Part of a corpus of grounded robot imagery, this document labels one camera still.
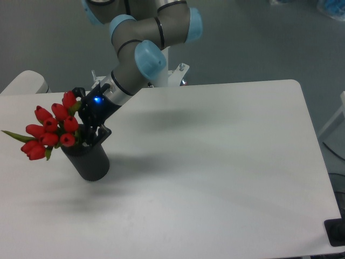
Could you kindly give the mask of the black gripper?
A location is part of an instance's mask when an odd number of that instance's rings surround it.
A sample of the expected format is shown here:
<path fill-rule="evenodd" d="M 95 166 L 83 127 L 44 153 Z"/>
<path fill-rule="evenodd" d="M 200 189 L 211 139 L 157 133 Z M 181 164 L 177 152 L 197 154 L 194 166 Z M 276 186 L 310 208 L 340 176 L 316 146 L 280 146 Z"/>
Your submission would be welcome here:
<path fill-rule="evenodd" d="M 87 146 L 101 145 L 112 133 L 104 122 L 121 106 L 114 104 L 106 97 L 110 84 L 100 86 L 98 83 L 88 94 L 83 87 L 75 87 L 72 93 L 81 101 L 78 115 L 85 127 L 85 143 Z"/>

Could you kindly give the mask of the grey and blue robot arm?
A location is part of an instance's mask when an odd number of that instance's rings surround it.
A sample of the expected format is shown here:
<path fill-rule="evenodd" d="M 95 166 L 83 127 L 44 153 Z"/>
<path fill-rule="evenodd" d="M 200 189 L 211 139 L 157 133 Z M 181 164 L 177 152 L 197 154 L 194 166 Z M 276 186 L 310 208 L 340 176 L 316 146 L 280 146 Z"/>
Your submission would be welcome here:
<path fill-rule="evenodd" d="M 83 1 L 92 24 L 109 26 L 111 44 L 119 65 L 95 82 L 81 97 L 79 116 L 85 143 L 96 145 L 104 122 L 140 89 L 153 82 L 167 65 L 162 50 L 198 40 L 202 16 L 186 1 Z"/>

